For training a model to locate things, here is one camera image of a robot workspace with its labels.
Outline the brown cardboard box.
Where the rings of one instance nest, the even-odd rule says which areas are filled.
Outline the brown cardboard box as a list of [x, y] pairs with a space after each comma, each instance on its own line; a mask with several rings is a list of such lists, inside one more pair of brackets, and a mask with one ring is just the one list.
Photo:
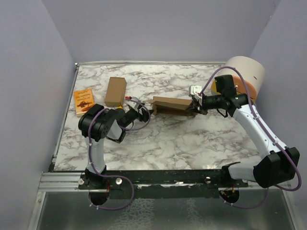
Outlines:
[[179, 99], [154, 96], [149, 101], [152, 105], [155, 115], [178, 115], [178, 116], [193, 116], [197, 113], [188, 111], [191, 104], [191, 99]]

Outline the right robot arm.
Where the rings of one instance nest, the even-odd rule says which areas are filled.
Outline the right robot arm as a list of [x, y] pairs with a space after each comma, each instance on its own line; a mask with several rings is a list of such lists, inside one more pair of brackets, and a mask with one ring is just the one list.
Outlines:
[[257, 164], [235, 162], [222, 167], [221, 184], [232, 187], [238, 180], [258, 183], [263, 188], [276, 186], [295, 176], [300, 153], [297, 148], [287, 147], [263, 122], [254, 105], [249, 105], [248, 96], [237, 94], [232, 75], [214, 78], [218, 95], [206, 96], [201, 86], [192, 85], [189, 112], [206, 115], [208, 110], [223, 109], [224, 117], [231, 116], [246, 131], [260, 153]]

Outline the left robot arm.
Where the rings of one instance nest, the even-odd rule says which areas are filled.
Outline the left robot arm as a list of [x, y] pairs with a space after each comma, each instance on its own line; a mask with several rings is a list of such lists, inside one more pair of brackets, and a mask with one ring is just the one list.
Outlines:
[[132, 103], [126, 112], [123, 108], [109, 109], [102, 105], [93, 105], [79, 120], [78, 129], [88, 150], [88, 162], [79, 185], [92, 185], [101, 189], [106, 183], [106, 163], [104, 159], [104, 141], [106, 139], [121, 143], [127, 131], [133, 130], [135, 120], [148, 124], [153, 109], [147, 109], [143, 103]]

